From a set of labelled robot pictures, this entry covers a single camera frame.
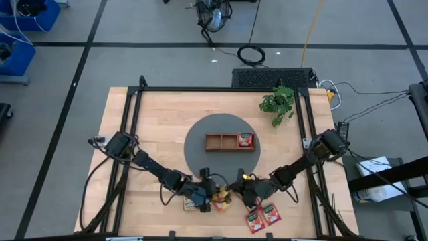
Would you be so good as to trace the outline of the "grey side cart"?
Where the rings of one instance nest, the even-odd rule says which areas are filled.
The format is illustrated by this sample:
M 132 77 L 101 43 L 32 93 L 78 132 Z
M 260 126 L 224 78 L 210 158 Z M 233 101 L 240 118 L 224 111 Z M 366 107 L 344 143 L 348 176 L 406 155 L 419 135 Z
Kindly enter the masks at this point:
M 428 209 L 400 195 L 379 203 L 352 201 L 358 229 L 366 238 L 405 241 L 416 236 L 428 241 Z

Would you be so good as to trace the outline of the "blue plastic bin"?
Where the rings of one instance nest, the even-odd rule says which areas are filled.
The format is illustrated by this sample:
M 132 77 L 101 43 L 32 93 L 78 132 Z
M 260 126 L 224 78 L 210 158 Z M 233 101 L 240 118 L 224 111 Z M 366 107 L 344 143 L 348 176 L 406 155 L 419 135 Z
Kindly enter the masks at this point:
M 0 33 L 0 74 L 22 76 L 35 55 L 35 48 L 21 34 Z
M 0 25 L 10 31 L 48 32 L 59 14 L 54 0 L 0 0 Z

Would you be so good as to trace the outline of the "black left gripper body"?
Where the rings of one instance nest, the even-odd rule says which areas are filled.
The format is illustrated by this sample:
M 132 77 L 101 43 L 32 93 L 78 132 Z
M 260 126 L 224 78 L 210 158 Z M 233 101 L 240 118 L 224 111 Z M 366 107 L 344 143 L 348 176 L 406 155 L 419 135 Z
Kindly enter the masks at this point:
M 189 182 L 185 184 L 185 197 L 196 206 L 201 206 L 217 192 L 217 186 L 212 180 Z

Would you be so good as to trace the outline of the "white booklet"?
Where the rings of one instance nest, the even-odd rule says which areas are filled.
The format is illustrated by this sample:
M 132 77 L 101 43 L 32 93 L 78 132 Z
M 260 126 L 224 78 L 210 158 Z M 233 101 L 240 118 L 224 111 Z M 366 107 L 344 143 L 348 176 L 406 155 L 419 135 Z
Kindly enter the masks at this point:
M 356 168 L 358 172 L 364 177 L 371 175 L 372 173 L 377 173 L 380 171 L 384 171 L 387 169 L 391 169 L 393 165 L 391 165 L 388 159 L 385 156 L 377 157 L 374 159 L 359 161 L 356 164 Z

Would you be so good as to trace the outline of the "black cart bar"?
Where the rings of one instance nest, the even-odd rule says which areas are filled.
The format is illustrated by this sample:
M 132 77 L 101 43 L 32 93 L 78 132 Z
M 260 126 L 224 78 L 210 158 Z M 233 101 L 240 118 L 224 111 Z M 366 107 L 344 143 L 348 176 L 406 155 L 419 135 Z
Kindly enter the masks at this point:
M 369 175 L 358 177 L 348 182 L 348 187 L 351 192 L 360 191 L 372 187 L 382 185 L 390 185 L 396 182 L 407 181 L 416 177 L 423 177 L 425 185 L 411 187 L 409 194 L 415 198 L 428 197 L 428 156 L 416 159 L 409 163 L 398 164 L 390 169 L 374 172 L 362 162 L 366 159 L 355 159 L 354 164 L 357 167 L 362 167 L 369 172 Z

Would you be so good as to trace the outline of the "orange mango tea bag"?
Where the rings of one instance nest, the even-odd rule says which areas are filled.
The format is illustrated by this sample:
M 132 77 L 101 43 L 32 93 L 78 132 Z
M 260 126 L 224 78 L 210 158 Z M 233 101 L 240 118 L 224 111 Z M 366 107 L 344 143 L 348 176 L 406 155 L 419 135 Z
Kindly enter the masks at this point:
M 214 205 L 217 211 L 225 211 L 231 203 L 230 192 L 225 187 L 222 187 L 218 193 L 213 195 L 211 203 Z

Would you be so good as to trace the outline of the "potted green plant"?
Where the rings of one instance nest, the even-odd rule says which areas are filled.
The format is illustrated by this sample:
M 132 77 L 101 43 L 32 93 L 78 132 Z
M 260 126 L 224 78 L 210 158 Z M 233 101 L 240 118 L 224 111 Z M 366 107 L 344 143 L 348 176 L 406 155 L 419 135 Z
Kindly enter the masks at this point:
M 272 94 L 263 96 L 259 109 L 274 116 L 272 119 L 273 128 L 279 127 L 284 120 L 293 117 L 294 97 L 294 91 L 285 86 L 274 87 Z

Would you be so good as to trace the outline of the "black floor fan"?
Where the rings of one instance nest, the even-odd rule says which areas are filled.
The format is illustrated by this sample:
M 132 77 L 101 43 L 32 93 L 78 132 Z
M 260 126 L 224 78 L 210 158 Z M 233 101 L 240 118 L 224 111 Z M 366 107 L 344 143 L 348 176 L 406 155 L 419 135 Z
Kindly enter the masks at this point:
M 229 0 L 196 0 L 195 7 L 198 25 L 211 33 L 223 29 L 233 14 Z

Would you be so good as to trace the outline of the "round grey woven placemat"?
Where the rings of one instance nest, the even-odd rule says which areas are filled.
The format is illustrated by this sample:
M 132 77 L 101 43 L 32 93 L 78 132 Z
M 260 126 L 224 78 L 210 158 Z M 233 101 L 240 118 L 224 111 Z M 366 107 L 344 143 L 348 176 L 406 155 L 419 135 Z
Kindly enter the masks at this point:
M 246 121 L 232 114 L 211 114 L 198 120 L 187 133 L 184 144 L 184 156 L 188 168 L 194 176 L 199 176 L 203 168 L 217 183 L 233 183 L 237 180 L 238 169 L 252 173 L 261 155 L 261 144 L 255 136 L 255 151 L 206 151 L 206 134 L 253 133 L 254 129 Z

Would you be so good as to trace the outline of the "red strawberry tea bag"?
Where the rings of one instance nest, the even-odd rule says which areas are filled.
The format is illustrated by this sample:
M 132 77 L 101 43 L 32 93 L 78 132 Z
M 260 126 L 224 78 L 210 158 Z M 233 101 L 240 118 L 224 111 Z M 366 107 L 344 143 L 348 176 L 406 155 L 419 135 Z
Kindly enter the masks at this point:
M 267 204 L 266 206 L 263 206 L 261 212 L 268 226 L 271 226 L 272 224 L 275 224 L 282 219 L 278 209 L 274 204 Z
M 245 220 L 252 234 L 255 234 L 256 232 L 259 232 L 265 228 L 265 224 L 257 212 L 248 214 Z
M 237 140 L 239 148 L 254 148 L 253 133 L 238 133 Z

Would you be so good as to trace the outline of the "wooden compartment box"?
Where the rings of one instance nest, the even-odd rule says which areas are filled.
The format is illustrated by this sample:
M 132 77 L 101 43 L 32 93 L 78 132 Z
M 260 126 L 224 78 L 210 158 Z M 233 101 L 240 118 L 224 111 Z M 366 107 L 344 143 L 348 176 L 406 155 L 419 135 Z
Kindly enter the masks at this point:
M 206 134 L 205 135 L 205 151 L 230 151 L 230 152 L 254 152 L 255 151 L 255 135 L 254 148 L 239 148 L 238 133 L 235 134 Z

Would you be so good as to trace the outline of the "black power adapter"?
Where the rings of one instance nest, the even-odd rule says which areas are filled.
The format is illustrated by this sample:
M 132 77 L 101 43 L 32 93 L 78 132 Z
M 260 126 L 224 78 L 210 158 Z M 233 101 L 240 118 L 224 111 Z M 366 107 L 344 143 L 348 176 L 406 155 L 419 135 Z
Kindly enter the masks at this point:
M 348 140 L 349 123 L 338 122 L 336 131 L 344 140 Z

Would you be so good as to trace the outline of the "brown cinnamon apple tea bag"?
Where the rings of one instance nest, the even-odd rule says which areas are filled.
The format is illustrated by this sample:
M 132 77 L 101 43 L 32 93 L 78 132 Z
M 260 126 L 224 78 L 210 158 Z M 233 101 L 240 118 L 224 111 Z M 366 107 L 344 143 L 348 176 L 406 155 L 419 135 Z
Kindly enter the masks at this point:
M 183 210 L 185 212 L 195 211 L 199 208 L 195 205 L 195 203 L 186 197 L 183 198 Z

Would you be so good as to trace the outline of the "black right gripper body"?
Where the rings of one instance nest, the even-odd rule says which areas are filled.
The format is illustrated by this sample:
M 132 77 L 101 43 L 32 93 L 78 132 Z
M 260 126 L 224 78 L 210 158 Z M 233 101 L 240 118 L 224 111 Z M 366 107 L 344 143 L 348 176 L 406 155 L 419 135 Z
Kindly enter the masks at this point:
M 243 198 L 246 201 L 254 201 L 258 197 L 267 199 L 278 190 L 276 184 L 268 179 L 247 180 L 243 186 Z

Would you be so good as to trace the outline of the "black furniture piece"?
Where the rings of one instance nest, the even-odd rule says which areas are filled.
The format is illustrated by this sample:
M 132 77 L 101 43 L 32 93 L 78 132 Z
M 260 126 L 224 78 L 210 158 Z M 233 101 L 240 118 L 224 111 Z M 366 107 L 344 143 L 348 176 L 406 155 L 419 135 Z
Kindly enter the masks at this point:
M 409 100 L 415 107 L 424 135 L 428 140 L 428 79 L 409 86 Z

